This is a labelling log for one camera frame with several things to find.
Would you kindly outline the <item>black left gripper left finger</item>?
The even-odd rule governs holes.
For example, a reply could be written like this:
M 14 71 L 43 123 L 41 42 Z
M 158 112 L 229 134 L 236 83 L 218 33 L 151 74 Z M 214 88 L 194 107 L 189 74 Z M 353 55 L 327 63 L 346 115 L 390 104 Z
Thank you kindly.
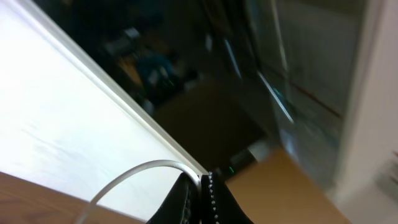
M 181 173 L 147 224 L 199 224 L 199 196 L 187 174 Z

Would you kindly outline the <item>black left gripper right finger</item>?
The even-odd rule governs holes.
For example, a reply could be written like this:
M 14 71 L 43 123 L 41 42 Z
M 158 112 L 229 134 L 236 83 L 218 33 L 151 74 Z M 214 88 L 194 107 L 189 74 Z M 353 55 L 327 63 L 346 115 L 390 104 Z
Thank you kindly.
M 201 177 L 202 224 L 253 224 L 216 173 Z

